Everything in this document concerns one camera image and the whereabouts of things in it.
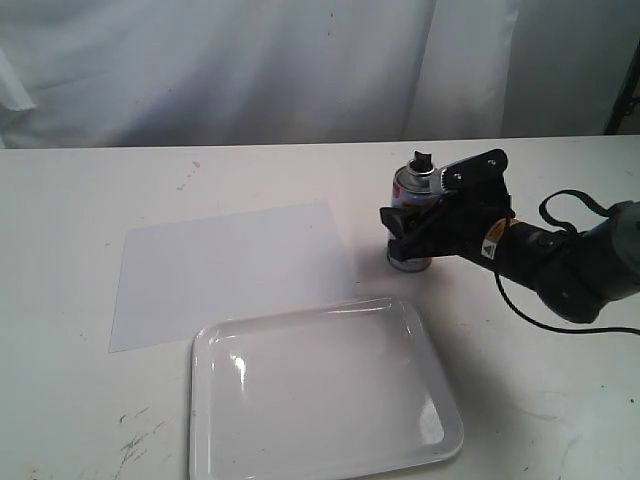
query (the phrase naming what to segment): white table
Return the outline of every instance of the white table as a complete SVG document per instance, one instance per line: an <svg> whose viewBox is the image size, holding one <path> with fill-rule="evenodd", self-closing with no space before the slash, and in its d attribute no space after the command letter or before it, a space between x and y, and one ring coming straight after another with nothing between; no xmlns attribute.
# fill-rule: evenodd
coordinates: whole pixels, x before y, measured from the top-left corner
<svg viewBox="0 0 640 480"><path fill-rule="evenodd" d="M419 275L387 265L378 207L394 170L414 149L444 165L495 147L529 222L563 187L604 205L640 198L640 137L0 151L0 477L187 478L190 342L107 352L125 233L326 199L362 293L422 309L465 424L455 460L404 478L637 478L640 339L538 330L461 259ZM574 200L550 208L581 228L600 221ZM505 283L522 309L563 323ZM640 327L638 311L640 296L617 302L598 325Z"/></svg>

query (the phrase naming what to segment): white tray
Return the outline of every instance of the white tray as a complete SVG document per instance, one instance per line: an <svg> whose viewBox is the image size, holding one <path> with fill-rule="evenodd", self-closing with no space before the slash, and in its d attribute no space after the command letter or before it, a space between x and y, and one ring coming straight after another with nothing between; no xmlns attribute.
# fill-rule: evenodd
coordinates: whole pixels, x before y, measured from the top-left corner
<svg viewBox="0 0 640 480"><path fill-rule="evenodd" d="M220 323L193 344L192 480L324 480L455 455L462 422L395 298Z"/></svg>

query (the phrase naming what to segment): white curtain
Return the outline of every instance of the white curtain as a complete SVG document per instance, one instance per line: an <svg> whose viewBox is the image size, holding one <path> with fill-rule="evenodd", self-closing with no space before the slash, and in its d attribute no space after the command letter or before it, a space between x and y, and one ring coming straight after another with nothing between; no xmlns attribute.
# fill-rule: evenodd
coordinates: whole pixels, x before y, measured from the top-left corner
<svg viewBox="0 0 640 480"><path fill-rule="evenodd" d="M598 134L637 0L0 0L7 147Z"/></svg>

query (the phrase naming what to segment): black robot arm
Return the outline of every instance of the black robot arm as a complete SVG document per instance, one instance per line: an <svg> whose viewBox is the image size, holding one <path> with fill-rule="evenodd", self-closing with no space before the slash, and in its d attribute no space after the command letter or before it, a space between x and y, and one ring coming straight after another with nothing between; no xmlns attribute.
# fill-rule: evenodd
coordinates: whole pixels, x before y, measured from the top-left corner
<svg viewBox="0 0 640 480"><path fill-rule="evenodd" d="M540 213L562 227L551 232L515 218L502 177L506 166L501 150L471 157L434 176L442 195L426 212L380 209L393 235L389 255L401 261L459 255L536 291L551 310L574 323L591 323L608 302L640 291L640 203L604 209L582 192L563 190L557 194L577 196L607 218L579 233L548 214L549 197Z"/></svg>

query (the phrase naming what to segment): warning label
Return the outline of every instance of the warning label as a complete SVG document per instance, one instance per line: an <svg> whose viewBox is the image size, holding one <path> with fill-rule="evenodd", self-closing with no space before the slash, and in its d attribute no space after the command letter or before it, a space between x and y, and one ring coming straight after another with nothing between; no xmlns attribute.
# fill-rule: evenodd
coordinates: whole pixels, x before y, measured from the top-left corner
<svg viewBox="0 0 640 480"><path fill-rule="evenodd" d="M520 220L512 218L509 222L509 225L514 225L519 222ZM506 219L502 218L494 223L486 233L486 235L484 236L484 240L482 240L482 247L480 249L480 253L483 257L487 257L493 260L496 255L496 248L498 247L498 243L500 243L500 239L504 234L504 226L506 223Z"/></svg>

